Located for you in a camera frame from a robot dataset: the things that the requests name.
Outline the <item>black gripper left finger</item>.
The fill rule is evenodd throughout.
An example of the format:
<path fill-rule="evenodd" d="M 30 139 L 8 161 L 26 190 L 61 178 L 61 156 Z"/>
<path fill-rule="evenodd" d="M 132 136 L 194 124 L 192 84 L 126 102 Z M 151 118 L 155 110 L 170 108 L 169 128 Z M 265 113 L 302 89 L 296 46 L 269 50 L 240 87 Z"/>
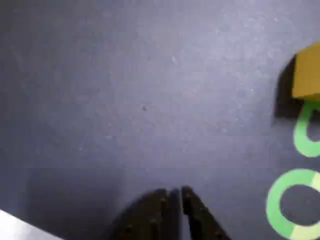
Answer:
<path fill-rule="evenodd" d="M 110 240 L 179 240 L 181 200 L 178 189 L 148 191 L 109 227 Z"/>

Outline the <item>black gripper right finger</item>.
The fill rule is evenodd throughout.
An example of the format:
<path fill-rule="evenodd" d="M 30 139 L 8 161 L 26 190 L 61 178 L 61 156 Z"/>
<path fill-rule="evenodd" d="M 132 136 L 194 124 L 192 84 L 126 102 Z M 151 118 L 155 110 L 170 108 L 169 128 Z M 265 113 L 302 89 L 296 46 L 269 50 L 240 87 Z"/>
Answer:
<path fill-rule="evenodd" d="M 192 240 L 230 240 L 200 197 L 189 186 L 181 188 L 182 209 L 188 218 Z"/>

